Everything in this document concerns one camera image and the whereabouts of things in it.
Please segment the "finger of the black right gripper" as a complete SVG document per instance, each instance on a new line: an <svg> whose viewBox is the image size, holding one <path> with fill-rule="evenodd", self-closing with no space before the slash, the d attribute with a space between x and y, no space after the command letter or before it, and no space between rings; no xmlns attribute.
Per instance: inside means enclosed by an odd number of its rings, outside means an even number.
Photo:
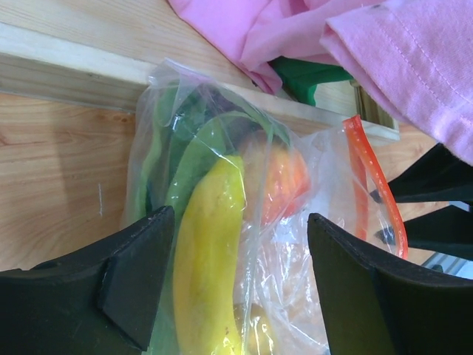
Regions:
<svg viewBox="0 0 473 355"><path fill-rule="evenodd" d="M398 203L472 202L472 167L438 143L389 182Z"/></svg>
<svg viewBox="0 0 473 355"><path fill-rule="evenodd" d="M447 206L404 223L411 248L472 255L472 212Z"/></svg>

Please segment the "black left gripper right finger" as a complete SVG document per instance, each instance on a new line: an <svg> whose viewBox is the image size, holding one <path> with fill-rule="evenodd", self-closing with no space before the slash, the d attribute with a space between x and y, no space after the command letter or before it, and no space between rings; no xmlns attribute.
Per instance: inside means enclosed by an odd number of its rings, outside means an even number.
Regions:
<svg viewBox="0 0 473 355"><path fill-rule="evenodd" d="M390 254L310 214L331 354L471 354L472 281Z"/></svg>

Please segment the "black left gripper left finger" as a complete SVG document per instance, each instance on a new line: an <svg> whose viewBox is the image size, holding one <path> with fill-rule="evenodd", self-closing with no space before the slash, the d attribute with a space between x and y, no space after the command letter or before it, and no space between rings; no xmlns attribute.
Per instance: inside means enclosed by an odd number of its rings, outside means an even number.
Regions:
<svg viewBox="0 0 473 355"><path fill-rule="evenodd" d="M140 354L174 236L169 206L30 270L1 273L3 354Z"/></svg>

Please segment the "orange fake peach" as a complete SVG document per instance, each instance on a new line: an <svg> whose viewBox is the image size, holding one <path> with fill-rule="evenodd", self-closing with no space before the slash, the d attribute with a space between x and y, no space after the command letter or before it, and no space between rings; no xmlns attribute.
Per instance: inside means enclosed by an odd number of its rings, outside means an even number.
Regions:
<svg viewBox="0 0 473 355"><path fill-rule="evenodd" d="M298 149L275 135L269 140L266 132L259 130L240 144L239 153L244 163L246 221L258 217L266 227L301 208L302 195L310 190L311 181Z"/></svg>

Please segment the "clear zip top bag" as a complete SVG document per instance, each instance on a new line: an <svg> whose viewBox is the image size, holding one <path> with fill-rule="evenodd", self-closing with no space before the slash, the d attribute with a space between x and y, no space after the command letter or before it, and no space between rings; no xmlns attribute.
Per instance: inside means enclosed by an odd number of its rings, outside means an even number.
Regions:
<svg viewBox="0 0 473 355"><path fill-rule="evenodd" d="M149 74L137 102L123 222L161 206L175 227L149 354L328 354L312 213L407 253L360 118L299 137L173 61Z"/></svg>

